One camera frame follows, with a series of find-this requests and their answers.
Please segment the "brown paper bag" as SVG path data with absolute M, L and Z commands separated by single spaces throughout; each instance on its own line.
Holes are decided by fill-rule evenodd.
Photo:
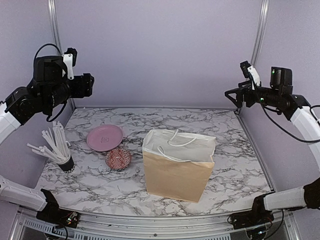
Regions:
M 152 129 L 142 144 L 149 194 L 198 203 L 215 166 L 216 137 Z

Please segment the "left aluminium frame post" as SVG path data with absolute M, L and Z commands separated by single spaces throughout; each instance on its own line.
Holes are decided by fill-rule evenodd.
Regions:
M 53 42 L 62 53 L 63 48 L 62 48 L 61 38 L 60 38 L 59 23 L 58 23 L 58 16 L 57 16 L 57 10 L 56 10 L 56 1 L 47 0 L 47 8 L 48 8 L 51 32 L 53 36 Z

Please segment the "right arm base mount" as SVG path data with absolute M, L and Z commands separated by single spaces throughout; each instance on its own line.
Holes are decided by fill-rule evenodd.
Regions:
M 273 220 L 271 211 L 255 214 L 251 210 L 233 213 L 227 218 L 227 222 L 233 226 L 234 230 L 271 223 Z

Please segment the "aluminium frame post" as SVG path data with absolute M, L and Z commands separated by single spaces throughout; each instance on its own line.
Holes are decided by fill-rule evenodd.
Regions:
M 239 96 L 236 97 L 236 100 L 239 102 L 237 106 L 237 110 L 235 111 L 236 114 L 240 114 L 243 108 L 243 103 L 245 100 L 245 94 L 247 90 L 256 90 L 257 86 L 260 87 L 262 85 L 261 78 L 256 70 L 255 66 L 258 62 L 259 55 L 262 49 L 263 40 L 266 31 L 267 19 L 268 19 L 268 12 L 269 12 L 269 0 L 262 0 L 260 6 L 260 13 L 258 18 L 258 26 L 255 36 L 255 41 L 253 44 L 253 50 L 251 55 L 251 68 L 248 71 L 249 74 L 253 73 L 249 78 L 246 78 L 246 81 L 241 82 L 238 84 L 239 88 Z
M 57 10 L 56 10 L 56 1 L 47 0 L 47 8 L 48 8 L 51 32 L 53 36 L 53 42 L 62 53 L 63 48 L 62 48 L 61 38 L 60 38 L 59 23 L 58 23 L 58 16 L 57 16 Z

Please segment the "black cup with straws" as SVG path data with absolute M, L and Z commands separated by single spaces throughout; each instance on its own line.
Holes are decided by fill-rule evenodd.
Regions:
M 64 173 L 72 173 L 75 169 L 75 163 L 70 150 L 71 144 L 66 139 L 63 125 L 59 121 L 53 121 L 52 128 L 49 127 L 48 130 L 43 130 L 41 133 L 47 145 L 34 146 L 30 143 L 26 145 L 31 148 L 33 153 L 46 157 L 57 164 Z

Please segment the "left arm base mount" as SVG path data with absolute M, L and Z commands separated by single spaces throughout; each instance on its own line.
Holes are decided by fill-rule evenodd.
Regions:
M 65 226 L 76 229 L 79 223 L 80 214 L 76 211 L 70 211 L 60 208 L 48 208 L 38 211 L 36 218 L 58 226 Z

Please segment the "right aluminium frame post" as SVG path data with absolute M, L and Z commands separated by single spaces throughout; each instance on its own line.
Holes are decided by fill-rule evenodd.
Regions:
M 269 12 L 269 0 L 262 0 L 260 6 L 260 13 L 258 18 L 258 26 L 255 36 L 255 41 L 253 44 L 253 50 L 251 55 L 251 68 L 248 71 L 249 74 L 253 73 L 249 78 L 246 78 L 246 81 L 241 82 L 238 84 L 239 88 L 239 96 L 236 97 L 236 100 L 239 102 L 237 106 L 237 110 L 235 111 L 236 114 L 240 114 L 243 108 L 243 103 L 245 100 L 245 94 L 247 90 L 256 90 L 257 86 L 260 87 L 262 85 L 261 78 L 256 70 L 255 66 L 258 62 L 259 55 L 262 49 L 263 40 L 266 31 L 267 19 L 268 19 L 268 12 Z

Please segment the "red patterned bowl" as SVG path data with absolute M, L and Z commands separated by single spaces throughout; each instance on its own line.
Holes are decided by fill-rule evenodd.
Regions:
M 117 147 L 109 151 L 105 156 L 106 165 L 114 171 L 123 171 L 132 160 L 131 153 L 124 148 Z

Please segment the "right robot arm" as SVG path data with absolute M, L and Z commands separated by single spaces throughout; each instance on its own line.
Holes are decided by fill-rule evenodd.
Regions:
M 284 115 L 300 132 L 303 138 L 292 133 L 290 137 L 309 146 L 316 161 L 320 160 L 320 119 L 313 112 L 313 106 L 302 95 L 293 94 L 293 73 L 289 68 L 271 67 L 270 86 L 261 85 L 260 76 L 248 61 L 240 63 L 246 81 L 224 95 L 237 108 L 250 108 L 259 104 L 262 110 Z M 320 180 L 305 186 L 258 196 L 254 199 L 247 219 L 258 224 L 273 210 L 300 210 L 320 208 Z

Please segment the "pink plate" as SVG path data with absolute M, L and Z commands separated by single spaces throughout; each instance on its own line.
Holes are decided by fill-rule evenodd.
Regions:
M 105 124 L 91 130 L 87 135 L 86 143 L 94 151 L 107 152 L 118 147 L 123 138 L 124 134 L 120 127 Z

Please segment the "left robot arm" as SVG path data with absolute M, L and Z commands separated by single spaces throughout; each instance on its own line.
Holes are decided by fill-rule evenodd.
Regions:
M 93 93 L 94 77 L 89 73 L 74 75 L 77 50 L 69 47 L 65 53 L 33 59 L 33 77 L 27 86 L 18 87 L 0 103 L 0 140 L 27 123 L 35 114 L 43 113 L 47 122 L 58 105 L 67 105 L 72 99 L 89 97 Z M 63 219 L 63 211 L 48 190 L 35 190 L 0 178 L 0 199 L 9 203 L 42 211 L 53 223 Z

